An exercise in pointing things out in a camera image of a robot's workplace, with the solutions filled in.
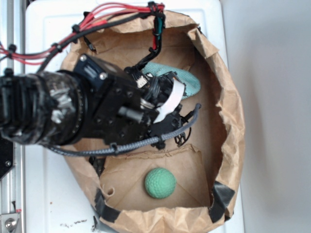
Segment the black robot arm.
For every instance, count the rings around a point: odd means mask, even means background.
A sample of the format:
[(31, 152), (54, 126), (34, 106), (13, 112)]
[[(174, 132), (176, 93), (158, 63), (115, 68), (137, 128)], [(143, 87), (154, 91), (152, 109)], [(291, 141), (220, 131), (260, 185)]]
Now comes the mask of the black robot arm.
[(130, 74), (83, 54), (73, 71), (0, 79), (0, 133), (24, 145), (63, 146), (83, 138), (125, 145), (180, 129), (185, 85), (175, 72)]

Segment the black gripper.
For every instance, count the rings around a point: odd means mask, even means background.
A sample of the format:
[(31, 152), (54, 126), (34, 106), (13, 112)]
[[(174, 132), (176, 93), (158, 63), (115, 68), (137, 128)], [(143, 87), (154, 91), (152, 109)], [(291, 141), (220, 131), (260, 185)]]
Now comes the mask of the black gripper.
[[(178, 79), (175, 72), (150, 78), (149, 103), (155, 107), (165, 103), (178, 105), (184, 93), (185, 84)], [(192, 117), (192, 111), (186, 116), (181, 116), (179, 113), (182, 105), (179, 104), (163, 121), (151, 126), (158, 116), (158, 111), (154, 107), (141, 105), (143, 91), (124, 72), (107, 73), (98, 94), (101, 98), (93, 115), (93, 137), (102, 139), (107, 145), (137, 142), (142, 140), (147, 132), (149, 137), (170, 133), (188, 123)], [(182, 132), (175, 136), (176, 145), (184, 145), (190, 135), (191, 128), (188, 135)]]

